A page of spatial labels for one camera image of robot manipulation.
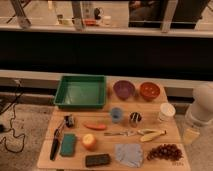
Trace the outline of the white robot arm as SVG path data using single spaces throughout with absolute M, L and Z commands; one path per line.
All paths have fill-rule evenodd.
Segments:
M 193 143 L 200 136 L 201 129 L 213 123 L 213 82 L 195 87 L 193 98 L 185 114 L 185 145 Z

